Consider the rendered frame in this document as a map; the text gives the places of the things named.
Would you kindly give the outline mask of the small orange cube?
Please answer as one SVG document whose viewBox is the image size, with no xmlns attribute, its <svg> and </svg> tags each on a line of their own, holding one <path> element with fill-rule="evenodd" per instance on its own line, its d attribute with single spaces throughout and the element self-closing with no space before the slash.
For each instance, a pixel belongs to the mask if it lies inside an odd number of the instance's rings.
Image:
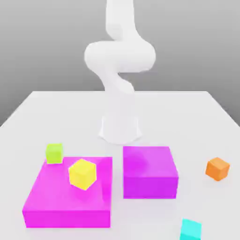
<svg viewBox="0 0 240 240">
<path fill-rule="evenodd" d="M 205 174 L 216 181 L 220 181 L 228 175 L 229 168 L 229 163 L 219 157 L 215 157 L 207 162 Z"/>
</svg>

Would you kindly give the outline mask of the small cyan cube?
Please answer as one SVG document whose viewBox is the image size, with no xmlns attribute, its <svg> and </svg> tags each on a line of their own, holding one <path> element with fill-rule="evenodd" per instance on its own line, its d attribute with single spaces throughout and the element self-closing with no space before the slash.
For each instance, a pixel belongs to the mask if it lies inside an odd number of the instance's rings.
<svg viewBox="0 0 240 240">
<path fill-rule="evenodd" d="M 189 219 L 182 220 L 180 240 L 201 240 L 202 224 Z"/>
</svg>

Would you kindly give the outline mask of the large magenta box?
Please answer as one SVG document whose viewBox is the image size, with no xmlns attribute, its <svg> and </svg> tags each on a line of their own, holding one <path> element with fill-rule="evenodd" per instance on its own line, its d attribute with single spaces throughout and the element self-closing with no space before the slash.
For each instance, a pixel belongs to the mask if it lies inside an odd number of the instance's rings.
<svg viewBox="0 0 240 240">
<path fill-rule="evenodd" d="M 27 228 L 109 228 L 113 182 L 112 157 L 86 157 L 97 167 L 97 180 L 81 190 L 69 182 L 69 167 L 80 157 L 64 157 L 60 165 L 43 163 L 23 206 Z"/>
</svg>

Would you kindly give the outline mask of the large purple box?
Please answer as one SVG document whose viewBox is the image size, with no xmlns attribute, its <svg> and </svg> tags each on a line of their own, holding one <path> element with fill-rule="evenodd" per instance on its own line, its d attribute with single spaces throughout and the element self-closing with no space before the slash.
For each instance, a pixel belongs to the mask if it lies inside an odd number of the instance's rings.
<svg viewBox="0 0 240 240">
<path fill-rule="evenodd" d="M 123 147 L 125 199 L 175 199 L 178 181 L 178 171 L 169 147 Z"/>
</svg>

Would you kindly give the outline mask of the small yellow cube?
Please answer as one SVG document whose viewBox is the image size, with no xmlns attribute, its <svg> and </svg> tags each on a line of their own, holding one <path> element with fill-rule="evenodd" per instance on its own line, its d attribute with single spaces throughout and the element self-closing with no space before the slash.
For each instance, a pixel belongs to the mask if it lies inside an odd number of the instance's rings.
<svg viewBox="0 0 240 240">
<path fill-rule="evenodd" d="M 77 160 L 68 168 L 71 185 L 86 191 L 97 180 L 97 166 L 85 159 Z"/>
</svg>

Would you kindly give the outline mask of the small lime green cube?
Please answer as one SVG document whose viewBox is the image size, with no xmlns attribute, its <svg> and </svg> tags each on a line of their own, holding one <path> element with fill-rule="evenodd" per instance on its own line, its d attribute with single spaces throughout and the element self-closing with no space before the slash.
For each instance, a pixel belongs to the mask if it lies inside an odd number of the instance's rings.
<svg viewBox="0 0 240 240">
<path fill-rule="evenodd" d="M 63 161 L 63 145 L 62 143 L 50 143 L 46 147 L 47 164 L 62 164 Z"/>
</svg>

